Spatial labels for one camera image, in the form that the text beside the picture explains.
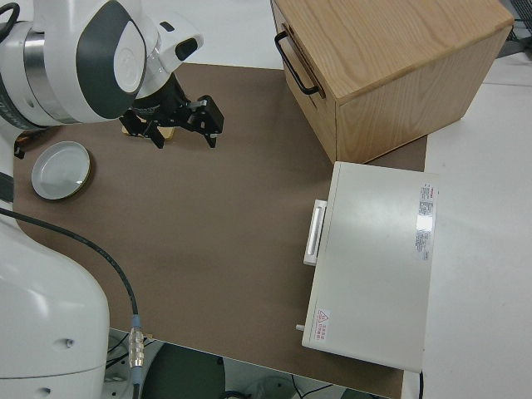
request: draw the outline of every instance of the metal connector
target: metal connector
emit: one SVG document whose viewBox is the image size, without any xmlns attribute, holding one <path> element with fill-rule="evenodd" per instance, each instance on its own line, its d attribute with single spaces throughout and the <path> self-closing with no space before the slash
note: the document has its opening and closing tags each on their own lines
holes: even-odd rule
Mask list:
<svg viewBox="0 0 532 399">
<path fill-rule="evenodd" d="M 144 364 L 144 334 L 138 327 L 130 333 L 130 367 L 142 367 Z"/>
</svg>

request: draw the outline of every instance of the white box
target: white box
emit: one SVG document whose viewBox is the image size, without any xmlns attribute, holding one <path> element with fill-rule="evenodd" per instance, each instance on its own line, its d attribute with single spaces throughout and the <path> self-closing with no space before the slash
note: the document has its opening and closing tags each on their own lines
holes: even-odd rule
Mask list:
<svg viewBox="0 0 532 399">
<path fill-rule="evenodd" d="M 420 372 L 437 176 L 336 162 L 303 345 Z"/>
</svg>

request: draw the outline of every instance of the drawer pull handle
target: drawer pull handle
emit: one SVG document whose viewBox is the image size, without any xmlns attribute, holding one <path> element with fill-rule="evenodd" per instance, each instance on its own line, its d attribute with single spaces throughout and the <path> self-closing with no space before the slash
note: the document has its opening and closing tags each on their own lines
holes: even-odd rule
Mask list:
<svg viewBox="0 0 532 399">
<path fill-rule="evenodd" d="M 288 34 L 287 34 L 286 31 L 282 31 L 282 32 L 278 33 L 277 36 L 275 36 L 275 46 L 278 49 L 279 54 L 281 54 L 281 58 L 283 58 L 283 61 L 286 64 L 286 67 L 288 68 L 288 70 L 292 74 L 293 79 L 298 84 L 299 90 L 301 90 L 304 94 L 306 94 L 308 96 L 310 96 L 311 94 L 319 92 L 319 87 L 318 86 L 305 87 L 305 85 L 301 81 L 301 78 L 299 77 L 298 73 L 296 72 L 295 69 L 293 69 L 293 65 L 290 63 L 290 60 L 288 59 L 288 57 L 286 56 L 283 48 L 279 44 L 279 42 L 281 42 L 281 40 L 283 40 L 286 37 L 288 37 Z"/>
</svg>

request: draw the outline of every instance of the brown mat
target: brown mat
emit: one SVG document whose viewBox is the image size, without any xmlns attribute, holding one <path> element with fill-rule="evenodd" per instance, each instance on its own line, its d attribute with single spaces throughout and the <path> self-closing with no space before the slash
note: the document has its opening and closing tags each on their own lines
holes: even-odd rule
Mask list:
<svg viewBox="0 0 532 399">
<path fill-rule="evenodd" d="M 145 331 L 225 357 L 400 397 L 402 371 L 301 346 L 313 280 L 303 265 L 314 199 L 326 199 L 333 166 L 290 94 L 282 71 L 185 65 L 185 91 L 210 94 L 225 115 L 211 150 L 177 131 L 163 150 L 127 138 L 118 122 L 62 127 L 16 160 L 15 209 L 96 241 L 122 265 Z M 74 140 L 91 153 L 91 180 L 58 202 L 32 191 L 49 145 Z M 375 161 L 420 169 L 425 141 Z M 111 326 L 128 330 L 120 280 L 91 250 L 24 226 L 84 265 L 109 300 Z"/>
</svg>

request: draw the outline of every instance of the black cable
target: black cable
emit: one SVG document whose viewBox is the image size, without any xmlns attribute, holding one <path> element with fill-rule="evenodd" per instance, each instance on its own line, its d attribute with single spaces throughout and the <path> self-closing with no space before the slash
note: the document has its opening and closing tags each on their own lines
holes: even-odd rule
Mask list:
<svg viewBox="0 0 532 399">
<path fill-rule="evenodd" d="M 42 220 L 39 220 L 39 219 L 31 218 L 30 216 L 26 216 L 25 214 L 18 214 L 17 212 L 12 212 L 11 210 L 7 210 L 4 208 L 0 208 L 0 214 L 3 214 L 4 216 L 7 216 L 9 218 L 20 220 L 22 222 L 35 224 L 36 226 L 42 227 L 44 229 L 49 229 L 51 231 L 55 231 L 56 233 L 59 233 L 59 234 L 66 235 L 67 237 L 70 237 L 71 239 L 79 241 L 80 243 L 86 245 L 87 247 L 94 249 L 107 262 L 109 262 L 111 266 L 113 267 L 113 269 L 118 273 L 118 275 L 120 276 L 120 279 L 122 280 L 122 283 L 126 287 L 127 293 L 130 296 L 131 309 L 133 310 L 133 314 L 139 314 L 139 309 L 136 305 L 136 299 L 135 299 L 135 294 L 133 293 L 133 288 L 131 287 L 130 282 L 128 281 L 126 275 L 124 274 L 124 271 L 121 269 L 118 263 L 98 245 L 94 244 L 92 241 L 90 241 L 89 239 L 86 239 L 85 237 L 82 237 L 76 233 L 72 233 L 70 230 L 64 229 L 54 224 L 43 222 Z"/>
<path fill-rule="evenodd" d="M 298 386 L 296 385 L 296 380 L 293 378 L 293 374 L 290 374 L 290 377 L 292 378 L 293 389 L 296 390 L 296 393 L 298 394 L 299 399 L 303 399 L 303 397 L 301 396 L 301 392 L 298 390 Z"/>
<path fill-rule="evenodd" d="M 120 341 L 119 341 L 114 347 L 112 347 L 111 349 L 109 349 L 109 350 L 107 351 L 107 353 L 111 353 L 111 352 L 113 352 L 115 349 L 117 349 L 117 348 L 121 345 L 121 343 L 123 343 L 124 340 L 125 340 L 126 338 L 129 337 L 129 335 L 130 335 L 130 334 L 127 333 L 127 334 L 126 334 L 126 335 L 125 335 L 125 336 L 124 336 L 124 337 L 123 337 L 123 338 L 122 338 L 122 339 L 121 339 L 121 340 L 120 340 Z"/>
<path fill-rule="evenodd" d="M 308 391 L 307 393 L 301 394 L 301 392 L 298 390 L 298 386 L 296 385 L 296 380 L 294 379 L 293 374 L 290 374 L 290 377 L 292 378 L 293 388 L 296 390 L 296 393 L 298 394 L 299 399 L 303 399 L 306 395 L 310 395 L 311 393 L 318 392 L 318 391 L 321 391 L 323 389 L 327 389 L 333 386 L 332 384 L 328 384 L 323 387 L 319 387 L 317 389 L 312 389 L 311 391 Z"/>
<path fill-rule="evenodd" d="M 423 372 L 419 373 L 419 399 L 423 399 L 423 391 L 425 390 L 425 382 L 423 381 Z"/>
<path fill-rule="evenodd" d="M 9 17 L 3 28 L 0 29 L 0 42 L 3 42 L 3 39 L 9 35 L 9 32 L 13 29 L 15 23 L 17 23 L 17 19 L 20 14 L 20 6 L 15 2 L 5 4 L 0 7 L 0 15 L 8 12 L 9 10 L 12 10 L 11 17 Z"/>
<path fill-rule="evenodd" d="M 318 391 L 321 391 L 321 390 L 326 389 L 326 388 L 330 388 L 332 386 L 333 386 L 332 384 L 328 384 L 328 385 L 325 385 L 323 387 L 319 387 L 318 389 L 312 389 L 311 391 L 308 391 L 307 393 L 303 394 L 302 397 L 305 397 L 306 395 L 310 395 L 311 393 L 318 392 Z"/>
</svg>

